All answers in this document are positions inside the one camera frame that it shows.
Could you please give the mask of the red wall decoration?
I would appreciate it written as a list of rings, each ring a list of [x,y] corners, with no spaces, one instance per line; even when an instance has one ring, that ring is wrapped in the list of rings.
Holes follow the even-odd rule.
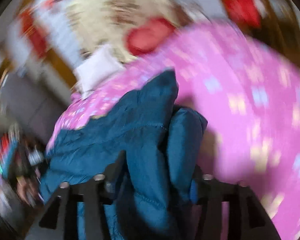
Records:
[[[49,45],[47,34],[44,29],[37,23],[32,9],[25,9],[19,14],[21,20],[21,34],[26,37],[34,55],[43,60],[47,56]]]

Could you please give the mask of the grey wardrobe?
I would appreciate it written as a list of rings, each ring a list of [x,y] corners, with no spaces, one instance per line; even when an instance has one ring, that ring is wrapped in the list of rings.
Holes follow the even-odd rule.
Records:
[[[27,75],[7,72],[0,85],[0,101],[22,129],[47,145],[66,105]]]

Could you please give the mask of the red plastic bag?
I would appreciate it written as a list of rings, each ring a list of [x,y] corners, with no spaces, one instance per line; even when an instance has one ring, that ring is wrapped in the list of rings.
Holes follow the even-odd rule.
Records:
[[[261,16],[254,0],[222,0],[230,19],[244,28],[259,28]]]

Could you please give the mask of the red heart cushion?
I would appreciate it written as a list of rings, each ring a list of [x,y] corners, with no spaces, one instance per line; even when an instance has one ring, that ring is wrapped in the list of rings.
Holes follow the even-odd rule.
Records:
[[[150,18],[140,27],[130,29],[125,37],[127,50],[134,56],[150,53],[172,35],[176,27],[162,17]]]

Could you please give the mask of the teal padded jacket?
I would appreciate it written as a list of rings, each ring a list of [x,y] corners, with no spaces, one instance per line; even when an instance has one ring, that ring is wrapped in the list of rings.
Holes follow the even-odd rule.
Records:
[[[105,206],[112,239],[184,239],[189,189],[207,120],[175,104],[173,70],[126,93],[107,115],[59,132],[47,153],[40,192],[48,200],[67,181],[88,181],[126,152],[128,173]]]

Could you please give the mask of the white pillow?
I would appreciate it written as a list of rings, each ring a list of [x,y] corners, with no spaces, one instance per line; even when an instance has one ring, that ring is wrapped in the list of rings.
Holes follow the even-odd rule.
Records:
[[[99,84],[124,69],[122,63],[112,55],[111,46],[102,45],[74,69],[82,98],[87,98]]]

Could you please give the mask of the pink floral bed cover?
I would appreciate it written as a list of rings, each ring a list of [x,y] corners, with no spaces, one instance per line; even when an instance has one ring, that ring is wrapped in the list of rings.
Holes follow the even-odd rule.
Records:
[[[245,181],[281,239],[300,238],[300,71],[228,23],[197,23],[172,35],[77,100],[60,116],[63,129],[98,119],[132,90],[173,70],[175,104],[207,120],[196,166],[226,183]]]

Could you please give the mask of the cream floral quilt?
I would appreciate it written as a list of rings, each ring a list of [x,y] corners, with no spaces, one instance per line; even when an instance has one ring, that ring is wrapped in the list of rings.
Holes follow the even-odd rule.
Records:
[[[151,17],[163,17],[181,27],[182,13],[175,0],[72,0],[67,8],[82,56],[90,56],[107,43],[123,63],[135,58],[124,41],[130,29],[145,24]]]

